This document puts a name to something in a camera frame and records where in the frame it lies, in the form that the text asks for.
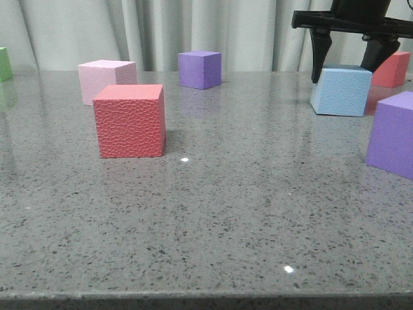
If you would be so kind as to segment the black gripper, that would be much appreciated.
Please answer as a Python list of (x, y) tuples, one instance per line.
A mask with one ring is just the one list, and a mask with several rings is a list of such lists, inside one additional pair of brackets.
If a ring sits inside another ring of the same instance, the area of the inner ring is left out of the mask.
[(310, 30), (313, 83), (319, 81), (332, 45), (330, 32), (363, 34), (367, 47), (361, 67), (375, 72), (400, 46), (399, 38), (412, 38), (412, 22), (387, 17), (390, 1), (333, 1), (330, 10), (296, 10), (293, 28)]

